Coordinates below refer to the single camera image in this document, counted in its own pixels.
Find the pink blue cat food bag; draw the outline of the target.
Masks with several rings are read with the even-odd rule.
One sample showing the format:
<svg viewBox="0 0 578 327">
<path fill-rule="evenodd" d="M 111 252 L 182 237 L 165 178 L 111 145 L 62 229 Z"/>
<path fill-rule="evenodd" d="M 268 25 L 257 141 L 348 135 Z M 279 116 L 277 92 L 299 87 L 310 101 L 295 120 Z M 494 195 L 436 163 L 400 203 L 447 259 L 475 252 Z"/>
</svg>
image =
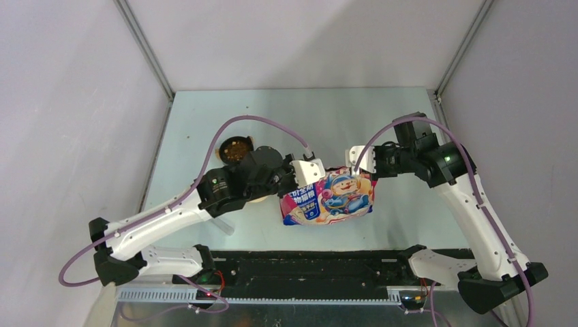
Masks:
<svg viewBox="0 0 578 327">
<path fill-rule="evenodd" d="M 332 168 L 314 184 L 286 194 L 280 201 L 282 222 L 289 225 L 331 225 L 373 211 L 377 182 L 370 174 L 353 175 L 347 167 Z"/>
</svg>

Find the translucent plastic scoop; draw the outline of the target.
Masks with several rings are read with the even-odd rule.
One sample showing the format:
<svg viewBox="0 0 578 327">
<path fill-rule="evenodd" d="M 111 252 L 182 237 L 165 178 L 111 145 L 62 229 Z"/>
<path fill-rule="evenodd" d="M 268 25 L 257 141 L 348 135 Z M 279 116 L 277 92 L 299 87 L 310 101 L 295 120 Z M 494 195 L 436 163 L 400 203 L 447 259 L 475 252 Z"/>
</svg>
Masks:
<svg viewBox="0 0 578 327">
<path fill-rule="evenodd" d="M 219 228 L 224 234 L 232 236 L 235 233 L 234 226 L 222 218 L 214 218 L 211 223 Z"/>
</svg>

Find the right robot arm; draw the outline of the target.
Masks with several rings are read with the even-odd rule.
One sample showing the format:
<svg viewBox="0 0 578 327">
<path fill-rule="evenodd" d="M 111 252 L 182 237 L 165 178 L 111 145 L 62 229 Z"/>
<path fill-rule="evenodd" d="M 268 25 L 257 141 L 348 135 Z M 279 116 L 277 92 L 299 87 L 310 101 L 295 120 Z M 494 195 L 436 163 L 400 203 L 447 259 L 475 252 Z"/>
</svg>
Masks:
<svg viewBox="0 0 578 327">
<path fill-rule="evenodd" d="M 524 294 L 528 317 L 535 316 L 532 287 L 549 275 L 531 261 L 508 235 L 481 185 L 471 156 L 447 127 L 416 112 L 389 124 L 396 141 L 361 149 L 355 170 L 373 179 L 413 174 L 447 205 L 463 233 L 472 259 L 461 261 L 422 245 L 407 249 L 397 278 L 413 285 L 421 278 L 454 287 L 476 313 L 486 314 Z"/>
</svg>

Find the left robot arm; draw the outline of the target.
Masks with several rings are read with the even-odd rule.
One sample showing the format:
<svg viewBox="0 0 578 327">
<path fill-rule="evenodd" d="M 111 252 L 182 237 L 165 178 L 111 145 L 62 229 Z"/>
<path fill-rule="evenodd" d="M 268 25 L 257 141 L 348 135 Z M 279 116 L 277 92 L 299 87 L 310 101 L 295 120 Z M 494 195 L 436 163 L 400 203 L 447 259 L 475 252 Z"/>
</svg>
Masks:
<svg viewBox="0 0 578 327">
<path fill-rule="evenodd" d="M 239 163 L 214 168 L 174 200 L 120 221 L 101 217 L 89 222 L 95 243 L 93 259 L 102 285 L 123 285 L 144 275 L 181 275 L 208 283 L 215 275 L 209 249 L 162 249 L 157 240 L 182 228 L 239 211 L 251 201 L 283 197 L 304 185 L 303 167 L 309 164 L 283 157 L 261 146 Z"/>
</svg>

